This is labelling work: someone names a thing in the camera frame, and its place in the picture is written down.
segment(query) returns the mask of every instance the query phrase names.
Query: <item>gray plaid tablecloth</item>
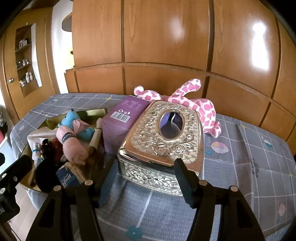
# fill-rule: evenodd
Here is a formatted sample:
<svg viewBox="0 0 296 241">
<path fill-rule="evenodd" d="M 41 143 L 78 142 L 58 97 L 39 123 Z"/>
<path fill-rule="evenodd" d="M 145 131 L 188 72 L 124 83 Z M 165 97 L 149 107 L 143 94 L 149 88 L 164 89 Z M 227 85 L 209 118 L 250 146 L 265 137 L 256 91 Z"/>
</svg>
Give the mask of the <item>gray plaid tablecloth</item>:
<svg viewBox="0 0 296 241">
<path fill-rule="evenodd" d="M 50 97 L 13 128 L 10 138 L 16 158 L 27 144 L 28 134 L 45 119 L 70 108 L 110 110 L 123 98 L 123 95 L 97 93 Z M 280 239 L 296 215 L 296 166 L 291 151 L 283 139 L 259 127 L 219 114 L 217 119 L 222 133 L 218 138 L 205 134 L 200 179 L 222 188 L 237 185 L 266 240 Z M 44 198 L 40 193 L 31 191 L 30 194 L 33 202 L 42 204 Z M 106 240 L 186 240 L 194 214 L 195 210 L 190 209 L 182 197 L 151 191 L 120 175 L 108 202 L 97 210 Z M 220 208 L 216 206 L 211 240 L 217 238 L 219 218 Z"/>
</svg>

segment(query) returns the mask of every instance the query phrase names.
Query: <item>rolled pink towel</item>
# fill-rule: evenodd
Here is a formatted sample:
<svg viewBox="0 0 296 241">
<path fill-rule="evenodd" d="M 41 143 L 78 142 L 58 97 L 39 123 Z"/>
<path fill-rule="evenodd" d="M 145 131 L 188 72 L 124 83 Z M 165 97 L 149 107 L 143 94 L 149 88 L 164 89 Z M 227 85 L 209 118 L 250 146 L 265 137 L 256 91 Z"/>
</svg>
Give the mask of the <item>rolled pink towel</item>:
<svg viewBox="0 0 296 241">
<path fill-rule="evenodd" d="M 88 153 L 69 127 L 60 126 L 57 129 L 57 138 L 63 144 L 65 157 L 69 161 L 85 165 L 84 160 L 88 157 Z"/>
</svg>

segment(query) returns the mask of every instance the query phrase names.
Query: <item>barcode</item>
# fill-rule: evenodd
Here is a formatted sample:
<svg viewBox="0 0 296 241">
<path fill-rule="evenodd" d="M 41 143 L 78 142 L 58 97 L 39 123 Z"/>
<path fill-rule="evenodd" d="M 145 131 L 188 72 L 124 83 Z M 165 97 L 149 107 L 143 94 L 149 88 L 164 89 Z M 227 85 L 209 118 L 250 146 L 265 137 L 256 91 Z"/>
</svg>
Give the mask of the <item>barcode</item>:
<svg viewBox="0 0 296 241">
<path fill-rule="evenodd" d="M 130 116 L 125 115 L 125 114 L 121 114 L 119 112 L 114 112 L 111 116 L 111 118 L 122 121 L 124 123 L 126 123 L 128 121 L 128 119 L 130 118 Z"/>
</svg>

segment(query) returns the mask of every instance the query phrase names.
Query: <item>blue stuffed bear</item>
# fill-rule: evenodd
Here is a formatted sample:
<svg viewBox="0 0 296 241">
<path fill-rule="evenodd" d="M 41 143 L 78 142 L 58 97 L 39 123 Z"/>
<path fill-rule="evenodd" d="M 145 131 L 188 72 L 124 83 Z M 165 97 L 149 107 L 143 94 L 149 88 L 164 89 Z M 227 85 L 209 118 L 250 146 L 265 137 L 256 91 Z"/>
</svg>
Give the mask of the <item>blue stuffed bear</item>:
<svg viewBox="0 0 296 241">
<path fill-rule="evenodd" d="M 62 119 L 62 122 L 57 126 L 60 127 L 61 125 L 65 125 L 65 126 L 68 126 L 71 130 L 74 130 L 72 122 L 73 120 L 77 120 L 77 119 L 80 120 L 79 115 L 73 109 L 71 109 L 67 113 L 65 118 Z M 94 128 L 88 127 L 84 131 L 80 131 L 79 133 L 77 133 L 77 136 L 84 141 L 90 142 L 92 136 L 94 135 L 94 131 L 95 131 Z"/>
</svg>

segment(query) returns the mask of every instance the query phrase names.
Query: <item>oval opening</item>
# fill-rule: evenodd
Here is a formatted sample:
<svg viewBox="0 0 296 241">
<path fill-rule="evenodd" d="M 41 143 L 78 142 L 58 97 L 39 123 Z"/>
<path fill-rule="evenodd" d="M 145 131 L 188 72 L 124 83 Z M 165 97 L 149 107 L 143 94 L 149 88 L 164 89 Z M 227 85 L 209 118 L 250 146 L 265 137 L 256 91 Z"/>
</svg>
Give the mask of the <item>oval opening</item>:
<svg viewBox="0 0 296 241">
<path fill-rule="evenodd" d="M 160 120 L 160 133 L 167 139 L 176 138 L 183 127 L 183 120 L 179 113 L 165 113 Z"/>
</svg>

